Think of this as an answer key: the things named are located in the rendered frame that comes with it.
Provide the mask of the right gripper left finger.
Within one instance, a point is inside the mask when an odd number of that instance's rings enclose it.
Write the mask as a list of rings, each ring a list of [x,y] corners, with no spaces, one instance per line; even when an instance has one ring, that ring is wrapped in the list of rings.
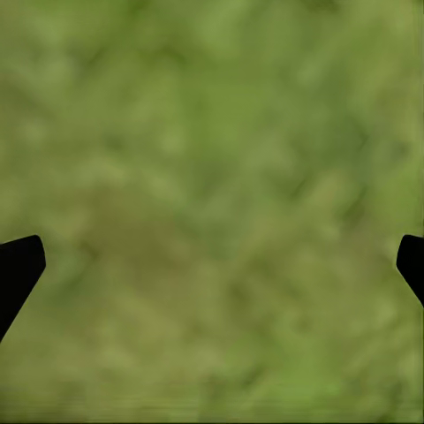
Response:
[[[45,269],[37,235],[0,245],[0,342]]]

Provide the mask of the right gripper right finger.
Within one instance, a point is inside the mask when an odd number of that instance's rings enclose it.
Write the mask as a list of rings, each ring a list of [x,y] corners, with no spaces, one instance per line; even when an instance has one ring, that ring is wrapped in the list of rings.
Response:
[[[398,249],[396,265],[424,305],[424,238],[404,235]]]

